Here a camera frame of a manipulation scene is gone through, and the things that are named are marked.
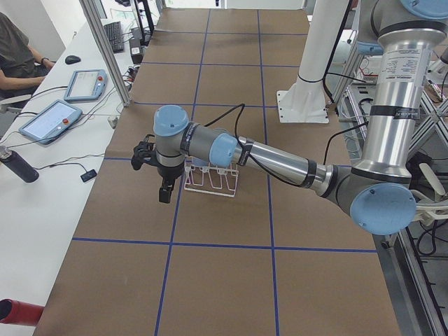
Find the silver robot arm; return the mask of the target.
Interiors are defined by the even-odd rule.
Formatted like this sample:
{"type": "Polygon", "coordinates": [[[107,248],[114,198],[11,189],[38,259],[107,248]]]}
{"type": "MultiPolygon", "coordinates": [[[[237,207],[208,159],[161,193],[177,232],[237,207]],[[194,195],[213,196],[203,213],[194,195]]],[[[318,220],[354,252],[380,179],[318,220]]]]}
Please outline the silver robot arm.
{"type": "Polygon", "coordinates": [[[406,164],[420,115],[431,52],[447,37],[446,1],[362,1],[360,38],[383,55],[367,133],[346,165],[319,164],[252,139],[192,122],[177,105],[154,116],[154,165],[163,179],[160,201],[169,202],[187,157],[226,168],[261,169],[280,181],[312,189],[374,235],[392,235],[414,221],[447,217],[443,192],[427,197],[410,190],[406,164]]]}

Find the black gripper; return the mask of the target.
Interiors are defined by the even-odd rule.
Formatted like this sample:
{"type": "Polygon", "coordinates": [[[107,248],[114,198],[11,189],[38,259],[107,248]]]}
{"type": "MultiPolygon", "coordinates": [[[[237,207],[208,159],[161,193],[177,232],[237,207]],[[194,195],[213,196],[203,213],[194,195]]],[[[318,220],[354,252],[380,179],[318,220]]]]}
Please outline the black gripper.
{"type": "Polygon", "coordinates": [[[171,202],[174,184],[180,176],[184,173],[184,163],[168,167],[163,164],[157,164],[157,172],[162,177],[162,186],[159,189],[159,202],[171,202]]]}

